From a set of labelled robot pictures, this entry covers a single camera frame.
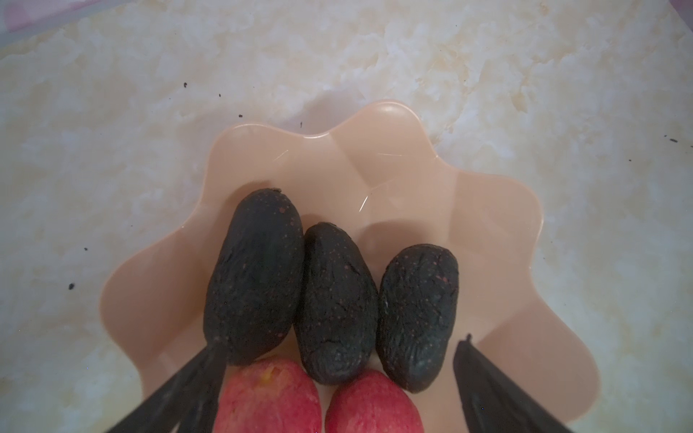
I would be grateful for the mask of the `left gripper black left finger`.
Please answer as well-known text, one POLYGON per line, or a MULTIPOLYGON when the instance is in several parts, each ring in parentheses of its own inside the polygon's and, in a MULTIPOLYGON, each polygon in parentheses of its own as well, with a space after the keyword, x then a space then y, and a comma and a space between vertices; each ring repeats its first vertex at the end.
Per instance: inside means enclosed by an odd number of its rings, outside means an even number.
POLYGON ((211 431, 225 370, 225 349, 208 344, 110 431, 171 432, 181 423, 185 432, 211 431))

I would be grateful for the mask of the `dark fake avocado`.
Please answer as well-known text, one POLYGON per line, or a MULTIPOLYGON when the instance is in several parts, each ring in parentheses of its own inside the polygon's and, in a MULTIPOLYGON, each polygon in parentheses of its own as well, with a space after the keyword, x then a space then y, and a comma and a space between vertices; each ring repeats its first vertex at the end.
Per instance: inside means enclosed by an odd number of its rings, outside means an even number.
POLYGON ((402 389, 420 393, 443 366, 458 308, 457 258, 432 244, 397 254, 382 277, 376 351, 384 372, 402 389))
POLYGON ((258 189, 236 207, 211 275, 203 333, 227 363, 246 366, 289 334, 301 299, 301 217, 279 189, 258 189))
POLYGON ((301 303, 294 322, 301 362, 323 385, 355 379, 375 349, 373 276, 348 233, 328 222, 304 236, 301 303))

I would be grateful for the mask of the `red fake apple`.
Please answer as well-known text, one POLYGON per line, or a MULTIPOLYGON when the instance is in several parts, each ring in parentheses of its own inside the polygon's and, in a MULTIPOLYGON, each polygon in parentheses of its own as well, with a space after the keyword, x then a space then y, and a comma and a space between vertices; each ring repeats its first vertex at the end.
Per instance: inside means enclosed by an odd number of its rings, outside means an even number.
POLYGON ((222 388, 215 432, 320 432, 316 385, 290 359, 270 357, 238 370, 222 388))
POLYGON ((415 404, 383 373, 367 369, 334 393, 326 432, 424 432, 415 404))

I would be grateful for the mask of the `pink scalloped fruit bowl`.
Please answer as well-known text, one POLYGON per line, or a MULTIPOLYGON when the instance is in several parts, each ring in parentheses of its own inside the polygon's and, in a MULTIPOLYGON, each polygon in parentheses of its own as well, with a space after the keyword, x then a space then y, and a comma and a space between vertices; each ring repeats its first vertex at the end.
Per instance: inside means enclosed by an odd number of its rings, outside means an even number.
POLYGON ((125 261, 100 315, 153 393, 203 348, 205 291, 239 200, 280 189, 305 227, 328 221, 358 244, 376 280, 402 249, 428 243, 458 259, 450 349, 474 346, 557 419, 589 411, 600 389, 581 339, 535 290, 543 212, 521 182, 440 158, 419 117, 380 101, 322 133, 238 124, 211 148, 199 201, 171 234, 125 261))

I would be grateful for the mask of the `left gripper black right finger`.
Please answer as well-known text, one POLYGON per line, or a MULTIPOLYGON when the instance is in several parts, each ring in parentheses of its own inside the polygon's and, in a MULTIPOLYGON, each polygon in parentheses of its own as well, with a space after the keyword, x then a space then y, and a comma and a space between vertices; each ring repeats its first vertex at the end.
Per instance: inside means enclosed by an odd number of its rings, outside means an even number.
POLYGON ((475 348, 471 335, 458 342, 453 370, 469 432, 571 432, 475 348))

